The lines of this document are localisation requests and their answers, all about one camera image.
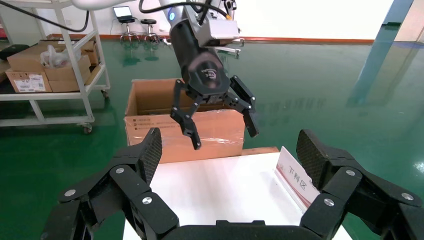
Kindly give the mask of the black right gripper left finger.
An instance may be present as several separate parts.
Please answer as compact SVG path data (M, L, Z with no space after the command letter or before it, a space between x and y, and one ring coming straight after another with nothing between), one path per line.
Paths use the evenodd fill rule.
M150 186L161 156L161 131L151 128L141 143L120 149L106 167L63 190L40 238L91 240L108 217L122 212L141 239L164 239L179 218Z

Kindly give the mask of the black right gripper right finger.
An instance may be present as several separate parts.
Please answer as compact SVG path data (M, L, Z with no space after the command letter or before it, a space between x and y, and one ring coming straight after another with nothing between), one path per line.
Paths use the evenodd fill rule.
M324 144L309 129L299 132L296 154L319 192L301 217L301 227L330 240L349 213L382 240L423 239L419 196L370 173L349 152Z

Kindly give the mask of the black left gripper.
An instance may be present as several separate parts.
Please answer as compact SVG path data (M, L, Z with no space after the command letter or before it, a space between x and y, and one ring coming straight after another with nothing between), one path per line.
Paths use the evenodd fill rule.
M199 46L188 22L173 26L170 39L184 81L175 81L170 117L179 124L182 134L191 139L194 150L199 150L202 145L192 116L202 100L219 98L225 93L225 104L243 115L249 136L256 137L259 134L256 98L241 79L236 75L230 79L226 76L217 52ZM188 112L180 108L182 90L194 100Z

